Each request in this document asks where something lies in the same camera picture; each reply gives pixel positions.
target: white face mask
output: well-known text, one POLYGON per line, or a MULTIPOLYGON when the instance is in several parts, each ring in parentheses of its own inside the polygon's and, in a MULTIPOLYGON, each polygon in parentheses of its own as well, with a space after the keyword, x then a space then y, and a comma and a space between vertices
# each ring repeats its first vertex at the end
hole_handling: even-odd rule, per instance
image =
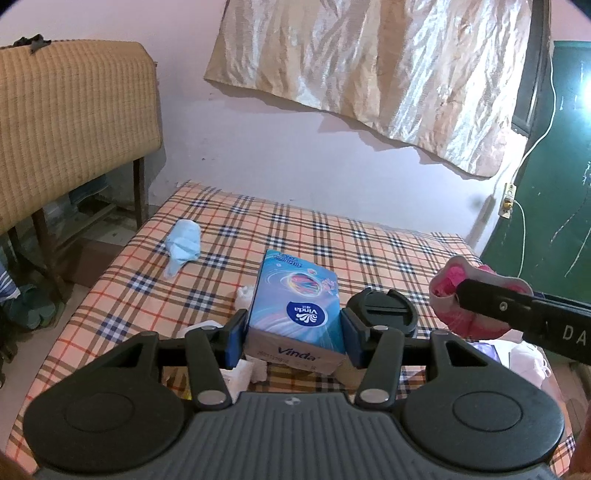
POLYGON ((521 342, 511 350, 509 368, 538 388, 552 374, 542 352, 527 342, 521 342))

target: bed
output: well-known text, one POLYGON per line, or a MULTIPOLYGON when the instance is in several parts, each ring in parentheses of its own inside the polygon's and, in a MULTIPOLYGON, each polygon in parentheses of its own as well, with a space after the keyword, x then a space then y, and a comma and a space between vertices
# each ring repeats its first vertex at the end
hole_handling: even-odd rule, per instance
MULTIPOLYGON (((265 250, 274 248, 313 261, 339 276, 340 301, 363 288, 396 288, 417 307, 417 336, 442 328, 428 306, 428 282, 452 255, 478 257, 458 235, 391 229, 290 205, 224 193, 187 183, 139 230, 104 272, 76 310, 39 370, 13 426, 7 454, 28 471, 37 467, 22 436, 22 416, 40 392, 136 333, 155 330, 173 338, 202 320, 225 323, 234 312, 239 286, 254 284, 265 250), (202 254, 172 280, 163 279, 167 254, 164 238, 177 219, 202 228, 202 254)), ((184 395, 182 369, 165 376, 184 395)), ((406 367, 399 395, 424 382, 419 367, 406 367)), ((257 391, 348 391, 332 377, 295 374, 269 366, 268 381, 257 391)), ((568 468, 574 440, 557 448, 551 467, 568 468)))

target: tissue box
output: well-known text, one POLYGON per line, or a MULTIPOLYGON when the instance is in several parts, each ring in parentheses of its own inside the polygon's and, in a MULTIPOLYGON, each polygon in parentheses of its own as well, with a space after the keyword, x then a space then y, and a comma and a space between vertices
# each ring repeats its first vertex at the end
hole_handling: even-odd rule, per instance
POLYGON ((331 374, 345 359, 337 276, 268 250, 261 264, 244 351, 276 364, 331 374))

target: pink bag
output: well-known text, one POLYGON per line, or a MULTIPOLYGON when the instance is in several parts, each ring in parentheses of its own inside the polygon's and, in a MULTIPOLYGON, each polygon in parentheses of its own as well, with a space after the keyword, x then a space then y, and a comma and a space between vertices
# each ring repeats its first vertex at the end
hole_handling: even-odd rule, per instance
POLYGON ((499 338, 511 327, 490 317, 460 308, 457 303, 457 286, 466 278, 472 278, 491 285, 533 295, 527 282, 515 277, 502 277, 487 265, 473 267, 466 258, 451 257, 429 283, 429 305, 435 315, 447 325, 451 332, 463 338, 490 340, 499 338))

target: green door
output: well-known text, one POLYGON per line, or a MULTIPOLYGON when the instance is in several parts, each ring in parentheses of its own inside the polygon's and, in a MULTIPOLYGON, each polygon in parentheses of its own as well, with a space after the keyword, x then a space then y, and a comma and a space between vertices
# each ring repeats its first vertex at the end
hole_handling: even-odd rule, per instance
MULTIPOLYGON (((591 42, 555 42, 553 63, 554 125, 517 177, 516 199, 526 223, 521 278, 534 290, 591 303, 591 42)), ((540 102, 533 138, 543 135, 550 121, 549 81, 540 102)), ((522 240, 515 206, 510 220, 499 220, 483 262, 501 275, 517 275, 522 240)))

